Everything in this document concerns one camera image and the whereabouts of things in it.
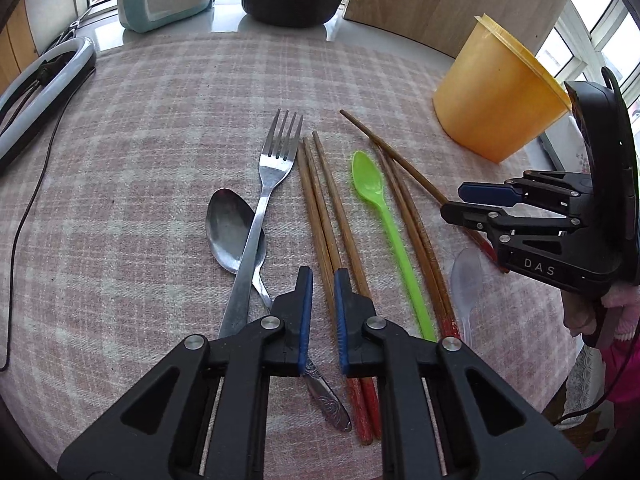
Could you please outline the person's right hand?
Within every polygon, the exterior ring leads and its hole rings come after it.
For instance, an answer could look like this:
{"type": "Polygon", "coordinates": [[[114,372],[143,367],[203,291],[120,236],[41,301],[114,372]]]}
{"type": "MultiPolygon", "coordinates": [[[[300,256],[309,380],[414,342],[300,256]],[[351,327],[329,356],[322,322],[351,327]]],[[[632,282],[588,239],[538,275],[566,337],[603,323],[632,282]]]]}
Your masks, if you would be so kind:
{"type": "MultiPolygon", "coordinates": [[[[562,290],[563,324],[570,334],[592,335],[597,328],[593,300],[562,290]]],[[[605,309],[620,309],[620,319],[613,330],[613,338],[631,341],[639,322],[639,287],[625,282],[614,283],[599,300],[605,309]]]]}

